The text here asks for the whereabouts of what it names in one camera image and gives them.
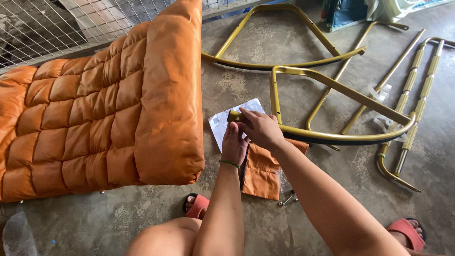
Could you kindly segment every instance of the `toe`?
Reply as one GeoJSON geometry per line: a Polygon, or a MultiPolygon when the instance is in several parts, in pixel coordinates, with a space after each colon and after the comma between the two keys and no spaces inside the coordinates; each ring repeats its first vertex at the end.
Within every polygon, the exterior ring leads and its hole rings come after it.
{"type": "Polygon", "coordinates": [[[408,221],[414,228],[417,228],[419,226],[419,223],[416,220],[408,220],[408,221]]]}

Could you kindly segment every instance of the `concrete floor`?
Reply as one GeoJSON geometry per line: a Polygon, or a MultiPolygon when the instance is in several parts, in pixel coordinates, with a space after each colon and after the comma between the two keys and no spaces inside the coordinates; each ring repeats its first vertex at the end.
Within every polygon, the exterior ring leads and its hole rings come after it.
{"type": "MultiPolygon", "coordinates": [[[[300,7],[313,21],[319,20],[319,6],[300,7]]],[[[355,56],[340,82],[366,93],[370,82],[378,83],[401,52],[423,27],[422,39],[429,36],[454,40],[455,2],[412,13],[400,23],[406,32],[375,26],[363,45],[363,56],[355,56]]],[[[202,25],[202,50],[215,54],[243,15],[212,21],[202,25]]],[[[326,36],[340,50],[348,52],[367,25],[356,25],[326,36]]],[[[433,47],[427,48],[424,64],[433,47]]],[[[392,85],[386,105],[395,107],[409,72],[413,55],[408,56],[388,84],[392,85]]],[[[447,118],[455,112],[453,49],[444,49],[438,74],[428,99],[423,121],[419,124],[413,151],[408,155],[403,179],[421,189],[411,192],[386,180],[376,165],[378,145],[341,147],[335,152],[323,145],[314,145],[307,156],[346,188],[380,223],[389,225],[402,217],[415,217],[428,234],[425,251],[455,255],[455,120],[447,118]]],[[[295,63],[330,57],[321,43],[288,12],[255,14],[227,49],[223,58],[255,63],[295,63]]],[[[317,67],[315,70],[333,77],[340,64],[317,67]]],[[[422,87],[422,69],[411,93],[406,111],[414,109],[422,87]]],[[[129,186],[105,194],[67,195],[30,200],[22,206],[43,255],[123,255],[129,241],[149,225],[183,216],[181,203],[190,192],[210,198],[217,175],[220,153],[207,119],[215,113],[258,97],[270,111],[269,72],[245,71],[202,62],[202,95],[204,113],[204,145],[206,168],[198,182],[186,186],[129,186]]],[[[278,76],[283,121],[286,125],[304,128],[306,118],[325,90],[324,85],[302,77],[278,76]]],[[[313,122],[313,130],[338,132],[359,104],[339,93],[331,93],[313,122]]],[[[373,134],[381,131],[367,111],[352,127],[350,134],[373,134]]],[[[398,158],[400,143],[388,151],[387,165],[392,168],[398,158]]],[[[330,255],[322,238],[313,228],[299,204],[280,208],[277,202],[242,195],[245,223],[246,255],[330,255]]],[[[14,214],[16,204],[2,205],[3,219],[14,214]]]]}

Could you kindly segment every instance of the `orange fabric pouch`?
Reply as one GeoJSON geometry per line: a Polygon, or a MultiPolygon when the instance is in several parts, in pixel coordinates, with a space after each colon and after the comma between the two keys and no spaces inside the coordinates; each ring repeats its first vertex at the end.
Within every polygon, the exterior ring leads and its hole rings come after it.
{"type": "MultiPolygon", "coordinates": [[[[297,147],[303,154],[308,150],[308,144],[286,139],[297,147]]],[[[280,199],[280,180],[277,172],[280,164],[270,151],[256,144],[249,144],[247,156],[240,171],[240,191],[266,199],[280,199]]]]}

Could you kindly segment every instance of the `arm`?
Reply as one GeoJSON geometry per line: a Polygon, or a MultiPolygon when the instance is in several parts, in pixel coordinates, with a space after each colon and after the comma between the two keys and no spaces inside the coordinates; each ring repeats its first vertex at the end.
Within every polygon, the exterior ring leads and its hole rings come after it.
{"type": "MultiPolygon", "coordinates": [[[[221,160],[241,165],[249,139],[236,123],[227,125],[221,160]]],[[[215,188],[197,235],[193,255],[243,255],[243,212],[238,169],[220,163],[215,188]]]]}
{"type": "Polygon", "coordinates": [[[275,116],[241,109],[253,128],[238,123],[278,160],[309,220],[336,255],[409,255],[340,184],[287,142],[275,116]]]}

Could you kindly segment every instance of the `hand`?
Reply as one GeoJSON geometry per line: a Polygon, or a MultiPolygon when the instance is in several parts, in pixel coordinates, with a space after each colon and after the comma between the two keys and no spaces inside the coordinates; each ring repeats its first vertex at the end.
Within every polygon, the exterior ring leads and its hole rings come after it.
{"type": "Polygon", "coordinates": [[[242,165],[250,142],[248,136],[242,138],[242,134],[243,130],[239,128],[237,123],[230,122],[227,124],[223,137],[221,160],[232,161],[238,166],[242,165]]]}
{"type": "Polygon", "coordinates": [[[237,122],[237,125],[256,145],[272,152],[283,142],[286,142],[278,126],[276,116],[249,111],[244,108],[240,108],[240,111],[251,122],[253,127],[249,127],[242,122],[237,122]]]}

